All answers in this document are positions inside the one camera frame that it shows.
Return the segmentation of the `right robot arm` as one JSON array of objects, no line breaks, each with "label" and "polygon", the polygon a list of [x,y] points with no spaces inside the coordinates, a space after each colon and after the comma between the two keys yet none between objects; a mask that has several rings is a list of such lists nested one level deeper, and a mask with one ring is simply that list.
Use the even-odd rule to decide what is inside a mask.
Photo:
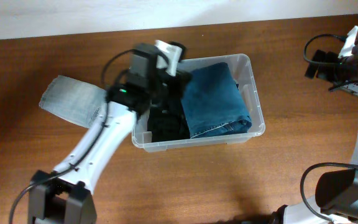
[{"label": "right robot arm", "polygon": [[[338,54],[317,50],[308,62],[306,77],[331,83],[330,91],[358,96],[358,25],[346,35]],[[350,162],[321,162],[307,168],[300,179],[302,201],[283,205],[269,223],[358,223],[358,127]]]}]

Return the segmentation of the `blue jeans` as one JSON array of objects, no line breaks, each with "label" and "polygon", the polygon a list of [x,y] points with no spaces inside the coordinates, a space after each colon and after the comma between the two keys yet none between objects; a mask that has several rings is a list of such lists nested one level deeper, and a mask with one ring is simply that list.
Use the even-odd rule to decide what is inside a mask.
[{"label": "blue jeans", "polygon": [[247,133],[252,120],[228,64],[198,68],[191,75],[181,99],[190,138]]}]

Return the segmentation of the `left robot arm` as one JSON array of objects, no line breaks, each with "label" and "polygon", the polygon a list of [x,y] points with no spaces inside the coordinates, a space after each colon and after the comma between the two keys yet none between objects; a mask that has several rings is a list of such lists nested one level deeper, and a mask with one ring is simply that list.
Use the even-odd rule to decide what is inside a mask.
[{"label": "left robot arm", "polygon": [[100,114],[89,130],[53,172],[38,170],[34,174],[12,204],[9,222],[27,194],[28,223],[96,223],[93,194],[100,175],[152,100],[183,95],[191,77],[178,69],[185,52],[184,45],[161,40],[130,49],[129,68],[107,87]]}]

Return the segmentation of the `light grey jeans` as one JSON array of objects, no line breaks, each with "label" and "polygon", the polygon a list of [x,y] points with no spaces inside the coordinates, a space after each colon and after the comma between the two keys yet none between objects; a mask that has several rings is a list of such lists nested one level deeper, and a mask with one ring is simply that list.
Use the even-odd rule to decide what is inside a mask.
[{"label": "light grey jeans", "polygon": [[39,107],[61,119],[89,128],[102,107],[106,91],[96,85],[59,75],[43,93]]}]

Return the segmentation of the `black garment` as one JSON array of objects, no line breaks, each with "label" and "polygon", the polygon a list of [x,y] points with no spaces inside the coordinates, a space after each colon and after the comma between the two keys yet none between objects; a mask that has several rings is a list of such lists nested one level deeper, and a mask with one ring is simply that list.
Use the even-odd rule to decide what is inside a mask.
[{"label": "black garment", "polygon": [[190,132],[181,100],[152,100],[147,130],[152,133],[152,142],[189,139]]}]

